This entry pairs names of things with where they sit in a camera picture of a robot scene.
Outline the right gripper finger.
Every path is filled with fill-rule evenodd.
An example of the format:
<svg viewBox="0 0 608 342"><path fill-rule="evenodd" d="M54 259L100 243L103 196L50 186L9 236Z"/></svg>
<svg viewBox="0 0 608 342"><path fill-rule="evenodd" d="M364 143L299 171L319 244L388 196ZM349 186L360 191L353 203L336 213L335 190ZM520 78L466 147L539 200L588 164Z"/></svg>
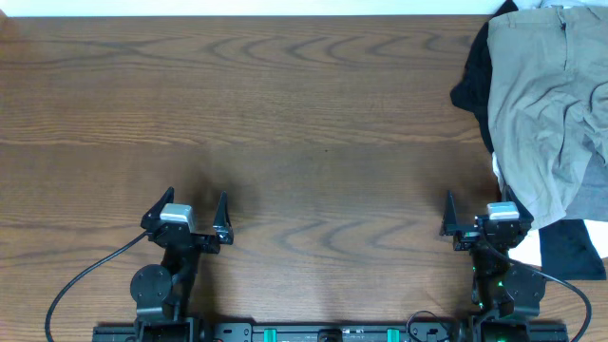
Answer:
<svg viewBox="0 0 608 342"><path fill-rule="evenodd" d="M459 230L456 208L454 203L453 194L451 191L446 193L446 204L445 211L442 218L441 236L454 236Z"/></svg>
<svg viewBox="0 0 608 342"><path fill-rule="evenodd" d="M526 209L522 202L518 199L513 189L506 185L502 191L502 200L506 202L515 212L518 213L518 219L527 223L534 221L533 215Z"/></svg>

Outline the khaki shorts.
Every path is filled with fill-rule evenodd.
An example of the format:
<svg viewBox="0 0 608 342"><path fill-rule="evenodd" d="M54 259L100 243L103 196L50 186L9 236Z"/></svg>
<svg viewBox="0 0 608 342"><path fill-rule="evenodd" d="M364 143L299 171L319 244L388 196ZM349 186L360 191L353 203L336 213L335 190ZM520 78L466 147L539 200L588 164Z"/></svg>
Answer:
<svg viewBox="0 0 608 342"><path fill-rule="evenodd" d="M518 10L488 23L488 128L503 179L544 228L607 156L607 9Z"/></svg>

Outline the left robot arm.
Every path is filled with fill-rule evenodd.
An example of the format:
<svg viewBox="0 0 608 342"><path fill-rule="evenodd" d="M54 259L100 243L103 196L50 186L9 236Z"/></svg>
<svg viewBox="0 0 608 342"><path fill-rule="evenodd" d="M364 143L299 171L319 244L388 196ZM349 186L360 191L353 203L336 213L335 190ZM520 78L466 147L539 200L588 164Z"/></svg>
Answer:
<svg viewBox="0 0 608 342"><path fill-rule="evenodd" d="M176 204L172 187L142 216L141 227L149 241L163 248L164 254L161 263L146 265L132 277L135 339L212 341L213 328L204 319L191 316L188 305L200 256L216 255L221 246L234 243L227 194L219 196L213 234L195 231L193 208Z"/></svg>

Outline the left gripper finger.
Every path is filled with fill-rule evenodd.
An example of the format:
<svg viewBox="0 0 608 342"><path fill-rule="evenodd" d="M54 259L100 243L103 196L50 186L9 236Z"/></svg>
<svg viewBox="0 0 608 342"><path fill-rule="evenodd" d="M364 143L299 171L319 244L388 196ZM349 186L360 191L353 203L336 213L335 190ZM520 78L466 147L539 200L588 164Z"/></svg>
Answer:
<svg viewBox="0 0 608 342"><path fill-rule="evenodd" d="M161 198L142 216L143 229L159 229L162 226L161 212L164 206L174 202L175 189L170 186Z"/></svg>
<svg viewBox="0 0 608 342"><path fill-rule="evenodd" d="M232 245L234 243L234 231L228 213L228 198L225 192L220 194L213 228L216 231L219 244Z"/></svg>

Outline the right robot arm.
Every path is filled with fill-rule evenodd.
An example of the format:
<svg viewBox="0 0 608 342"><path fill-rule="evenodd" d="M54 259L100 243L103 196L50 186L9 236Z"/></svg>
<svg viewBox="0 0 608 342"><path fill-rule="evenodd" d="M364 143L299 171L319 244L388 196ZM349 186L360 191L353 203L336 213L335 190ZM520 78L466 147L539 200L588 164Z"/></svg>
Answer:
<svg viewBox="0 0 608 342"><path fill-rule="evenodd" d="M454 197L446 194L440 234L455 251L469 253L473 283L471 313L452 330L454 341L529 341L529 319L540 314L545 279L509 260L508 252L526 237L534 218L511 190L490 203L472 223L458 222Z"/></svg>

